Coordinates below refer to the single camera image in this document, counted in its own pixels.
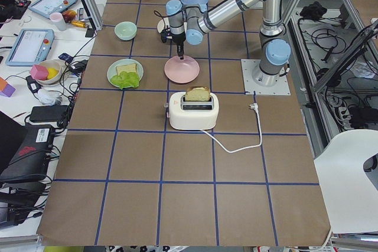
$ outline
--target mint green bowl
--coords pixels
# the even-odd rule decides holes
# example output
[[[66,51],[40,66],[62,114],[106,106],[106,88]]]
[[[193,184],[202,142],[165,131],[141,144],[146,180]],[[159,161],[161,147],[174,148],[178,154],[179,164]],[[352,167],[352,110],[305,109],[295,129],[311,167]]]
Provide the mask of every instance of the mint green bowl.
[[[121,22],[114,27],[114,32],[123,41],[132,40],[136,35],[137,27],[133,22]]]

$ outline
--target power cord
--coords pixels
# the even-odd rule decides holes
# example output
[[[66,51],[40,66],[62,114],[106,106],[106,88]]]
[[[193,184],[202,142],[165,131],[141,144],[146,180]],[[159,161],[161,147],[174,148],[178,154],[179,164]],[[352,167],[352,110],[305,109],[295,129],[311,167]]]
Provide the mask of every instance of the power cord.
[[[209,132],[206,132],[205,130],[201,130],[201,132],[205,133],[207,136],[209,136],[215,142],[217,142],[218,145],[221,146],[222,149],[225,150],[227,153],[236,153],[236,152],[240,152],[241,150],[246,150],[246,149],[251,149],[251,148],[257,148],[257,147],[259,147],[259,146],[262,145],[262,132],[261,132],[261,124],[260,124],[259,106],[258,106],[257,103],[250,104],[249,105],[249,109],[252,109],[252,110],[254,110],[256,112],[256,116],[257,116],[257,119],[258,119],[258,129],[259,129],[260,143],[258,143],[257,145],[242,147],[242,148],[236,149],[236,150],[227,150],[226,147],[224,147],[213,135],[209,134]]]

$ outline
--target lettuce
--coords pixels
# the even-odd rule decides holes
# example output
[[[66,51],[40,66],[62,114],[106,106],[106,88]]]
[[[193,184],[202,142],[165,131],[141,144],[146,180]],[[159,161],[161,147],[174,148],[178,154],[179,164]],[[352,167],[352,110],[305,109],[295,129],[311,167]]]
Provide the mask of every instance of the lettuce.
[[[121,72],[119,75],[114,75],[110,78],[110,82],[120,89],[139,86],[139,76],[135,72]]]

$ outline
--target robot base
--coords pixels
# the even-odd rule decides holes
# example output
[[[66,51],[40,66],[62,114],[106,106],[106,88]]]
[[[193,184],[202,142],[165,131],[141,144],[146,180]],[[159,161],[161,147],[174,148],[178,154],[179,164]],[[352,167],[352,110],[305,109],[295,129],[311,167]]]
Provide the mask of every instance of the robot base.
[[[244,80],[244,90],[247,94],[268,95],[268,96],[290,96],[289,84],[286,76],[278,77],[278,81],[274,86],[265,87],[257,84],[254,79],[252,79],[253,69],[260,64],[260,60],[254,59],[242,59],[242,71]]]

